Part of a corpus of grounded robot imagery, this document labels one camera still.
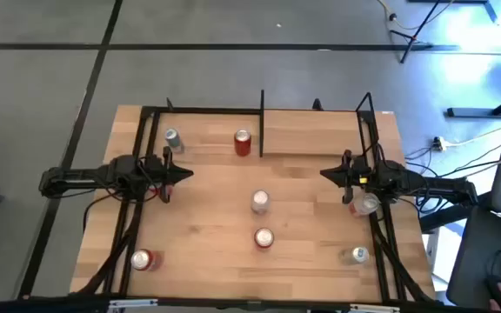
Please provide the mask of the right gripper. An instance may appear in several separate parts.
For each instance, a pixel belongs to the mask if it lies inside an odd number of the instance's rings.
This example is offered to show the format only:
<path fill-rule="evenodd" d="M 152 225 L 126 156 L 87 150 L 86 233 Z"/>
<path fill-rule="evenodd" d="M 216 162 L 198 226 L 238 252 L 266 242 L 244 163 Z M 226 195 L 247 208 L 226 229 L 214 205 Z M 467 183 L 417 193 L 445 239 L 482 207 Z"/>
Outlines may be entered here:
<path fill-rule="evenodd" d="M 353 186 L 361 186 L 361 179 L 369 175 L 369 166 L 364 156 L 353 156 L 350 150 L 343 155 L 343 164 L 337 167 L 320 170 L 323 177 L 336 185 L 344 186 L 343 203 L 351 203 L 353 200 Z"/>

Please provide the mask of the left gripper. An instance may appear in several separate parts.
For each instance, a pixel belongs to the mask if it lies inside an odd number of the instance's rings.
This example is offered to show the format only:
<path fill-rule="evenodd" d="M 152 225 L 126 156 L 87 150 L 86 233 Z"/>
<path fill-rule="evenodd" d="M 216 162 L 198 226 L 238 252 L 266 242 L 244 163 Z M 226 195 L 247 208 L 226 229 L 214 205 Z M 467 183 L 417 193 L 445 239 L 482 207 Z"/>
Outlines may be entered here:
<path fill-rule="evenodd" d="M 161 157 L 156 154 L 152 154 L 145 158 L 144 169 L 149 175 L 153 186 L 179 183 L 193 175 L 192 170 L 171 164 L 171 161 L 172 151 L 169 146 L 165 146 L 163 148 L 163 154 Z"/>

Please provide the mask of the slim blue silver can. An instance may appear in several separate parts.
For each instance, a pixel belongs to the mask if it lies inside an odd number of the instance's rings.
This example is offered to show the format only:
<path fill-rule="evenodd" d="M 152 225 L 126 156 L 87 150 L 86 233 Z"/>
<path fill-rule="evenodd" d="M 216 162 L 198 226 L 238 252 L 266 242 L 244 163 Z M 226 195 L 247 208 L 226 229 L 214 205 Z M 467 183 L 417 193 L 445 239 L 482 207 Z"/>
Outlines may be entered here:
<path fill-rule="evenodd" d="M 167 129 L 164 132 L 164 138 L 172 152 L 174 153 L 184 152 L 184 144 L 182 142 L 179 132 L 176 129 L 173 128 Z"/>

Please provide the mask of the white pink beverage can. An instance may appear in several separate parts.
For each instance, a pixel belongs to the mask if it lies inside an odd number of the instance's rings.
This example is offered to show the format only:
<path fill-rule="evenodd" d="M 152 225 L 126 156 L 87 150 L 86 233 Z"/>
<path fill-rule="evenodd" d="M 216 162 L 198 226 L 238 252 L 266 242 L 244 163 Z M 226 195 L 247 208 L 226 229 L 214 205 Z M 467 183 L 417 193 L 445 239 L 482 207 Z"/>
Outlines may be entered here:
<path fill-rule="evenodd" d="M 353 216 L 368 216 L 376 212 L 380 205 L 381 202 L 375 194 L 363 193 L 351 200 L 349 210 Z"/>
<path fill-rule="evenodd" d="M 251 197 L 251 210 L 256 214 L 264 214 L 270 206 L 270 196 L 265 190 L 256 190 Z"/>

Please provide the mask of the white blue beverage can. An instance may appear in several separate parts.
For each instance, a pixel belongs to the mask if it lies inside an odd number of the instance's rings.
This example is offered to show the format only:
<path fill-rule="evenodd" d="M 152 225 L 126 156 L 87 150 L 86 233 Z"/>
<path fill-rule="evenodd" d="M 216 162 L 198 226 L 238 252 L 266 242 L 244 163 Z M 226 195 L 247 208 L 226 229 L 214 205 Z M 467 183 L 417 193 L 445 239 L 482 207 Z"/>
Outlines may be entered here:
<path fill-rule="evenodd" d="M 367 263 L 370 259 L 370 252 L 366 247 L 357 246 L 345 250 L 341 250 L 338 254 L 338 259 L 345 265 L 358 265 Z"/>

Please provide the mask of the red can blue label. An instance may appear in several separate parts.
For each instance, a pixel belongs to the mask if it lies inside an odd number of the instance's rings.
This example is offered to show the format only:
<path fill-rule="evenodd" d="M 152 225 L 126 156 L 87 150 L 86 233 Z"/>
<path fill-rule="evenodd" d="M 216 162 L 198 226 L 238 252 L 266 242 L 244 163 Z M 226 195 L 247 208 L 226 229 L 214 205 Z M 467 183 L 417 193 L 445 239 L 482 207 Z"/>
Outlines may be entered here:
<path fill-rule="evenodd" d="M 274 240 L 274 233 L 268 228 L 260 228 L 254 233 L 254 242 L 260 249 L 269 249 Z"/>

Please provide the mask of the black floor beam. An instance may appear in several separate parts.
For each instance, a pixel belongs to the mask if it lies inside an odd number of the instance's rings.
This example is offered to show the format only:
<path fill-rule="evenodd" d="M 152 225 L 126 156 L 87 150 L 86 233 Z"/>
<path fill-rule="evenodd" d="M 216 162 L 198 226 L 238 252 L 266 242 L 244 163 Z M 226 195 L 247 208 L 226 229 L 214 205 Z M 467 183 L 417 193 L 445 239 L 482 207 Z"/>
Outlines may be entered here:
<path fill-rule="evenodd" d="M 432 230 L 445 226 L 449 223 L 469 217 L 475 209 L 480 209 L 491 201 L 491 193 L 486 192 L 478 196 L 477 204 L 454 204 L 451 207 L 441 209 L 420 218 L 420 228 L 423 234 L 430 233 Z"/>

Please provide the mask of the dark grey side desk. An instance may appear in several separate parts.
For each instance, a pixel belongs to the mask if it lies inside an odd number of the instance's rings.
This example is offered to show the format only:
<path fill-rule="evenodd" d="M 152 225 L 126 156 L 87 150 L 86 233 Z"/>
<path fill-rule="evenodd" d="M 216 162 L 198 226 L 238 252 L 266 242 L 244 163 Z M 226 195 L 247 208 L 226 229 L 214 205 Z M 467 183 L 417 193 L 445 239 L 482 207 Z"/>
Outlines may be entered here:
<path fill-rule="evenodd" d="M 501 216 L 475 209 L 466 221 L 447 298 L 457 306 L 486 309 L 488 276 L 501 279 Z"/>

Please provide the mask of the black tripod stand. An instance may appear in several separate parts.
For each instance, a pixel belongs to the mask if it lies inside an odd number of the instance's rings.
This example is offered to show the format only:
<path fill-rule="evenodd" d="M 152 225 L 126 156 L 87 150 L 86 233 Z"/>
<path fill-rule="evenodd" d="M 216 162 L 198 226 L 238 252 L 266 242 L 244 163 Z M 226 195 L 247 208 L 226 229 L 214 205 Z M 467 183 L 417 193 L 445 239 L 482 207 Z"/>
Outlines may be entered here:
<path fill-rule="evenodd" d="M 390 30 L 391 34 L 398 35 L 398 36 L 408 40 L 405 52 L 399 61 L 401 64 L 403 64 L 405 62 L 406 58 L 408 57 L 409 53 L 412 50 L 414 43 L 418 40 L 418 35 L 422 29 L 423 29 L 423 27 L 420 30 L 414 30 L 414 34 L 412 36 L 405 34 L 403 32 L 397 31 L 397 30 Z"/>

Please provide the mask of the black crossbar silver brackets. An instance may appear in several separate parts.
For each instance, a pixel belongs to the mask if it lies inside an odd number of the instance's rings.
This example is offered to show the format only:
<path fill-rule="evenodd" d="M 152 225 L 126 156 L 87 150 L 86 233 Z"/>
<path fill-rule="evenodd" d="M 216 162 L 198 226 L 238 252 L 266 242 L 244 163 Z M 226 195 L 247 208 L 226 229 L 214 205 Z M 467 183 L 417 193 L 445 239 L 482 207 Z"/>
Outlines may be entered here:
<path fill-rule="evenodd" d="M 184 298 L 132 298 L 114 295 L 33 297 L 0 302 L 0 313 L 76 313 L 104 312 L 140 307 L 204 307 L 260 310 L 342 310 L 343 312 L 370 313 L 497 313 L 490 309 L 446 306 L 441 303 L 417 303 L 390 300 L 383 303 L 337 303 L 274 300 L 210 300 Z"/>

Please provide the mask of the black computer mouse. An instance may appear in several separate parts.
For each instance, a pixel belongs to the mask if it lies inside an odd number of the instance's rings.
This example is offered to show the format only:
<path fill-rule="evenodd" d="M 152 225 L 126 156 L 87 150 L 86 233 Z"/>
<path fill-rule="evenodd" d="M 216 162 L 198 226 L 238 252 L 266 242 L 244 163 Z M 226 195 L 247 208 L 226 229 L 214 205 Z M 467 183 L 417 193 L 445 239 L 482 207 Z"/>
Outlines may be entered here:
<path fill-rule="evenodd" d="M 498 304 L 499 310 L 501 311 L 501 291 L 498 287 L 500 283 L 501 283 L 501 278 L 499 276 L 488 275 L 485 278 L 485 284 L 487 290 L 491 295 L 491 299 Z"/>

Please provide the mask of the black aluminium table frame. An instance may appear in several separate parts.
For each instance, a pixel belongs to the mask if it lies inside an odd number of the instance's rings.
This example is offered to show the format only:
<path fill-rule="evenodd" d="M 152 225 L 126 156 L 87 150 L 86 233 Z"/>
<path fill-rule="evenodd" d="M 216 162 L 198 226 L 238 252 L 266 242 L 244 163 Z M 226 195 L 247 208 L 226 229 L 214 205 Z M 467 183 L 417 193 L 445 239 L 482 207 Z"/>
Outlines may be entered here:
<path fill-rule="evenodd" d="M 386 156 L 401 160 L 396 116 L 374 112 Z M 320 175 L 341 156 L 264 154 L 260 109 L 121 106 L 112 124 L 106 157 L 160 153 L 164 132 L 180 132 L 184 152 L 174 162 L 194 172 L 178 183 L 169 203 L 151 199 L 142 208 L 102 198 L 91 210 L 70 287 L 80 290 L 109 255 L 111 246 L 137 221 L 136 249 L 158 252 L 153 271 L 131 268 L 122 255 L 99 288 L 128 298 L 274 300 L 383 303 L 410 299 L 374 242 L 376 218 L 356 218 L 343 192 Z M 251 133 L 250 154 L 238 156 L 237 130 Z M 270 196 L 266 213 L 251 210 L 256 190 Z M 254 233 L 274 233 L 260 249 Z M 367 263 L 345 265 L 341 250 L 363 246 Z"/>

